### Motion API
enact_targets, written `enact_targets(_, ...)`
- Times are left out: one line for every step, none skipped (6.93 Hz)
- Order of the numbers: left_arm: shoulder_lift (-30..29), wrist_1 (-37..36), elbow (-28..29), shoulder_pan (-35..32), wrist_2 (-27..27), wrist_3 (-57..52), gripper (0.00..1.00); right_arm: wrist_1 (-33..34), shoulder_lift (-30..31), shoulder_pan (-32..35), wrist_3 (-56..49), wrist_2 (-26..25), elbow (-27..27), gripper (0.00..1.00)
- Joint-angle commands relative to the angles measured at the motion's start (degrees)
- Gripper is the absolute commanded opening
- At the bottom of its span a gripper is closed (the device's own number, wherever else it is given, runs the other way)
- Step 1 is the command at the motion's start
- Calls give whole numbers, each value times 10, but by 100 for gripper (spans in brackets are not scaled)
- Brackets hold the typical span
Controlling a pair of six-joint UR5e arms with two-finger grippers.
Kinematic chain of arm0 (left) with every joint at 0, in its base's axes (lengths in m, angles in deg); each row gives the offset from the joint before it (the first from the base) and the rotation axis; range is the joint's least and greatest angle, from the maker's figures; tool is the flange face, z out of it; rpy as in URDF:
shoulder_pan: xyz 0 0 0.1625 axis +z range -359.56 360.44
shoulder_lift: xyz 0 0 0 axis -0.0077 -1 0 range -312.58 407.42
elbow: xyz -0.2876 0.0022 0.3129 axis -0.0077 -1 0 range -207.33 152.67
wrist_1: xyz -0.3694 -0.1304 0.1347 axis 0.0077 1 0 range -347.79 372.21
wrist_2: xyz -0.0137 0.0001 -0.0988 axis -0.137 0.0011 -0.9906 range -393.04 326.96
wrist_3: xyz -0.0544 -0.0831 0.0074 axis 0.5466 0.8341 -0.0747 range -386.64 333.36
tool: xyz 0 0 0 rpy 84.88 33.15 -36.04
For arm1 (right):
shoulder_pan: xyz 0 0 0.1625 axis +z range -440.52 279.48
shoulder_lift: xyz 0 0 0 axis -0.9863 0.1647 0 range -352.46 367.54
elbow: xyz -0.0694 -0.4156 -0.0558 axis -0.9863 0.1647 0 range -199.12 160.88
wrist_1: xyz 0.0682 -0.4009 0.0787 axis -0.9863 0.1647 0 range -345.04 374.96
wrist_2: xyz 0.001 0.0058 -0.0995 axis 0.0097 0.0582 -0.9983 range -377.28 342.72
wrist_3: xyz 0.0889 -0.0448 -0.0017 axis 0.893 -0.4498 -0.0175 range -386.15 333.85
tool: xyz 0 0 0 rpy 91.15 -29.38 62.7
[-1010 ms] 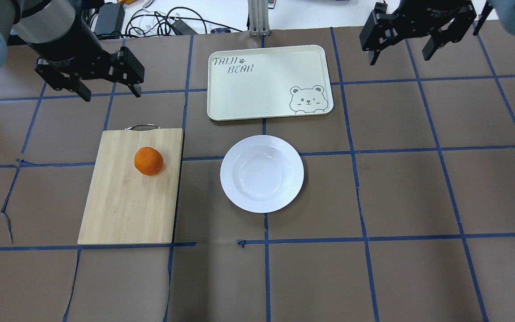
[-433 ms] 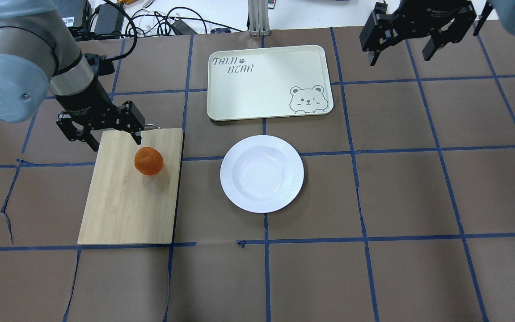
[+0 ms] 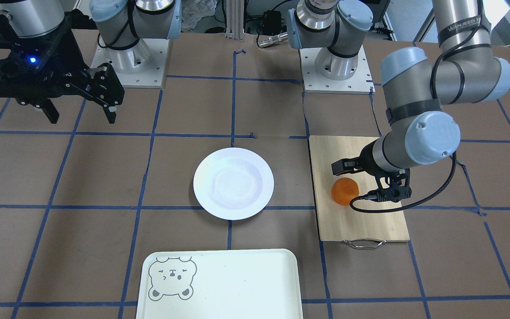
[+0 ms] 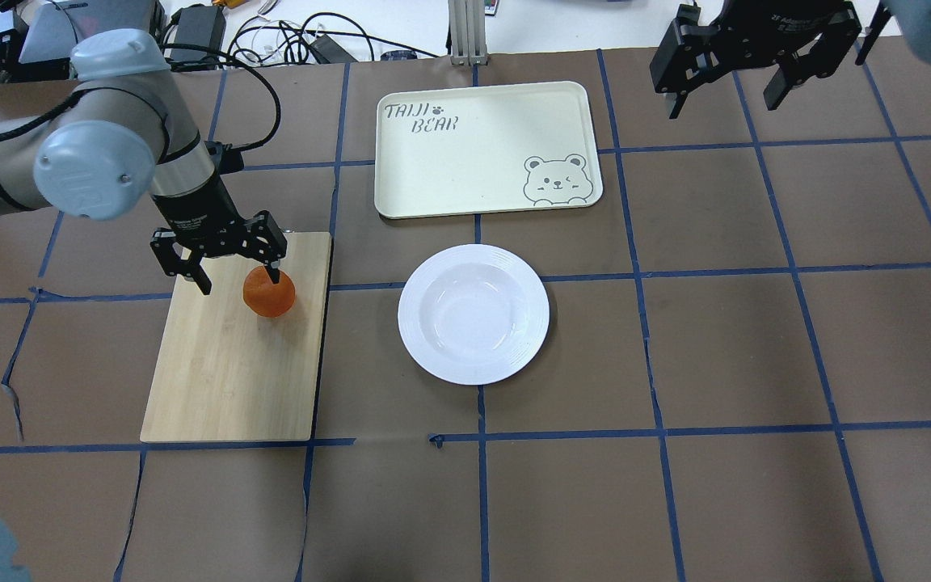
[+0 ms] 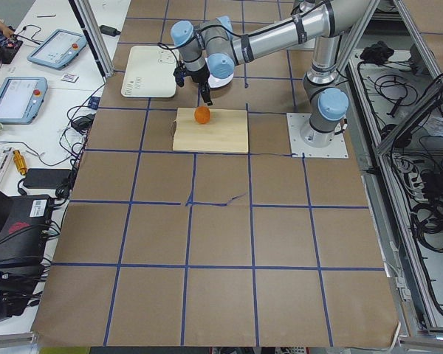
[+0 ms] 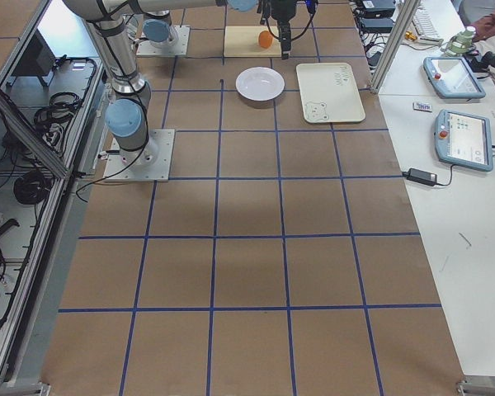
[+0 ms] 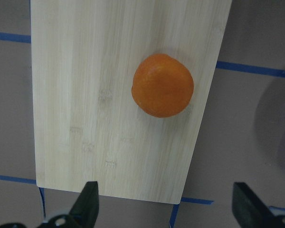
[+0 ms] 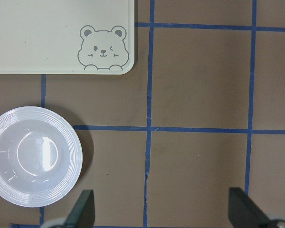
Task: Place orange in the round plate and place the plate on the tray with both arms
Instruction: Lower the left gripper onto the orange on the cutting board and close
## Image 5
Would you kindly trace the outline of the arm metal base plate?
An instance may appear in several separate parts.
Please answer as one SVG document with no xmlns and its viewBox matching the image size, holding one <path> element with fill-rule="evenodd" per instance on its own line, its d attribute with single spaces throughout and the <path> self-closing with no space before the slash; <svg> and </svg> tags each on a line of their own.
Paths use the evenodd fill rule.
<svg viewBox="0 0 443 354">
<path fill-rule="evenodd" d="M 332 132 L 319 133 L 310 125 L 311 114 L 287 113 L 291 155 L 298 158 L 347 159 L 341 123 Z"/>
</svg>

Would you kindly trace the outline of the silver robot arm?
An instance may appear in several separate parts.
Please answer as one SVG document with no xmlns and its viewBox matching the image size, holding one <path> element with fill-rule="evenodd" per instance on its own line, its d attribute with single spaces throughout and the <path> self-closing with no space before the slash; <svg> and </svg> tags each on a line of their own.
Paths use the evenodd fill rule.
<svg viewBox="0 0 443 354">
<path fill-rule="evenodd" d="M 340 38 L 366 14 L 369 3 L 303 1 L 300 7 L 302 12 L 290 18 L 243 35 L 233 32 L 227 16 L 197 26 L 189 21 L 175 23 L 171 37 L 181 55 L 174 70 L 176 84 L 183 86 L 185 77 L 190 77 L 198 84 L 203 101 L 210 105 L 210 76 L 226 79 L 238 65 L 313 40 L 312 64 L 303 80 L 312 113 L 300 135 L 312 147 L 328 146 L 349 106 L 347 95 L 334 85 L 339 75 Z"/>
</svg>

